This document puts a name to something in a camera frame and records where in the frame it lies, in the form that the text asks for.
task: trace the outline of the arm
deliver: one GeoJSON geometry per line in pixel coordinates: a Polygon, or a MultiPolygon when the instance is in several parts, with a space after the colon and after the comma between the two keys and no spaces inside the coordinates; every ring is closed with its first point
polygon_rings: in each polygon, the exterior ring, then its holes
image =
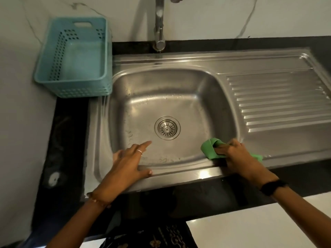
{"type": "MultiPolygon", "coordinates": [[[[138,170],[142,153],[151,144],[134,144],[126,150],[119,150],[113,156],[113,167],[100,185],[93,191],[93,198],[110,204],[119,194],[140,179],[151,176],[152,171],[138,170]]],[[[47,244],[47,248],[78,248],[94,221],[105,209],[98,202],[88,200],[58,234],[47,244]]]]}
{"type": "MultiPolygon", "coordinates": [[[[217,154],[227,156],[228,167],[259,189],[279,178],[254,159],[244,144],[233,139],[230,144],[215,148],[217,154]]],[[[331,219],[309,204],[290,187],[279,187],[272,197],[318,248],[331,247],[331,219]]]]}

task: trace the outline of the green cloth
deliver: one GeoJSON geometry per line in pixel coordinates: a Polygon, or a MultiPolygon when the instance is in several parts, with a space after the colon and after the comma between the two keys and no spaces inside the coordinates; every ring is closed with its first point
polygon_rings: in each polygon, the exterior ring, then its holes
{"type": "MultiPolygon", "coordinates": [[[[214,147],[219,146],[220,144],[225,144],[218,138],[210,138],[201,145],[201,150],[208,159],[215,158],[225,158],[225,155],[219,155],[215,152],[214,147]]],[[[256,158],[259,162],[262,161],[263,156],[251,154],[252,157],[256,158]]]]}

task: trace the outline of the plastic basket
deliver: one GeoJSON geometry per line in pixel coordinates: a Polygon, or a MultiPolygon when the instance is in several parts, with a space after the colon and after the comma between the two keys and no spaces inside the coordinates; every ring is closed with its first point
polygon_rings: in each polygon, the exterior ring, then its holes
{"type": "Polygon", "coordinates": [[[35,81],[62,98],[109,95],[112,45],[108,38],[107,20],[102,17],[55,18],[48,29],[35,81]]]}

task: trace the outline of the faucet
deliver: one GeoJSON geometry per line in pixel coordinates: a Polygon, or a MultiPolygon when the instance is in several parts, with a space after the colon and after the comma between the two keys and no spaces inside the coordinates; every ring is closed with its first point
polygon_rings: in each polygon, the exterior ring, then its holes
{"type": "Polygon", "coordinates": [[[153,48],[156,51],[162,51],[166,47],[166,41],[163,37],[163,11],[164,11],[164,0],[155,0],[155,28],[154,37],[155,44],[153,48]]]}

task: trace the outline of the granite countertop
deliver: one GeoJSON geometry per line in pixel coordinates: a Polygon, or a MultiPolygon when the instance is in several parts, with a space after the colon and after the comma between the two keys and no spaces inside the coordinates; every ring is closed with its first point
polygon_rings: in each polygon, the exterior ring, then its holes
{"type": "MultiPolygon", "coordinates": [[[[309,47],[331,73],[331,36],[167,41],[164,52],[309,47]]],[[[155,53],[151,42],[113,43],[113,54],[155,53]]],[[[88,99],[57,99],[47,158],[35,203],[32,233],[24,247],[45,245],[83,204],[88,99]],[[51,187],[49,176],[59,172],[51,187]]],[[[331,191],[330,160],[273,169],[301,196],[331,191]]],[[[149,192],[120,195],[92,226],[87,240],[145,225],[188,221],[273,203],[238,175],[149,192]]]]}

